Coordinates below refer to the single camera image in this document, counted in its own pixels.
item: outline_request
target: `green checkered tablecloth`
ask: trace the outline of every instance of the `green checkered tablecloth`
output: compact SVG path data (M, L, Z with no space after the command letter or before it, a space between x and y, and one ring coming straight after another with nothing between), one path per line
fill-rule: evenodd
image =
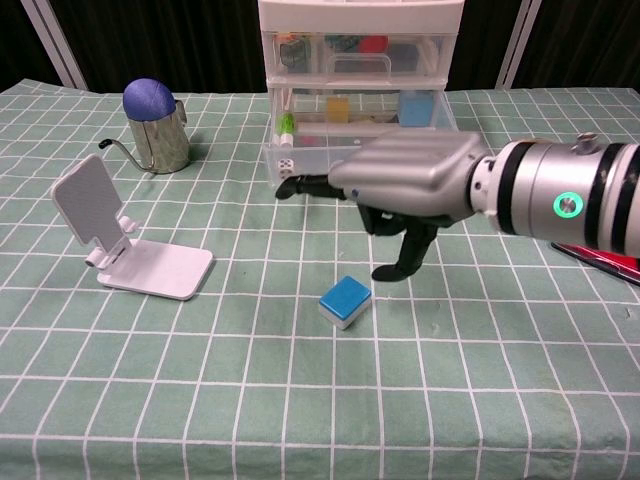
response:
M0 95L0 478L640 478L640 290L483 218L408 282L400 238L333 200L276 203L266 95L177 95L196 161L105 162L142 238L211 249L186 303L96 282L49 188L98 141L133 146L120 95L23 81ZM622 89L453 92L493 148L640 141ZM317 310L343 275L375 302Z

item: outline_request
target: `blue block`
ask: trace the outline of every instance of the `blue block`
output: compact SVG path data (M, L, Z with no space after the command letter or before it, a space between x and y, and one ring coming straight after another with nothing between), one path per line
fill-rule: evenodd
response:
M345 329L371 304L371 290L352 277L340 280L320 299L320 313Z
M433 114L433 94L403 90L398 97L398 122L401 127L428 127Z

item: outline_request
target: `green indicator light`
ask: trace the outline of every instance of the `green indicator light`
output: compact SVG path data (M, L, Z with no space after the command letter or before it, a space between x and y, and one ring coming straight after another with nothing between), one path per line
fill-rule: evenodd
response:
M574 192L564 192L553 202L553 211L560 218L573 218L580 215L584 207L582 197Z

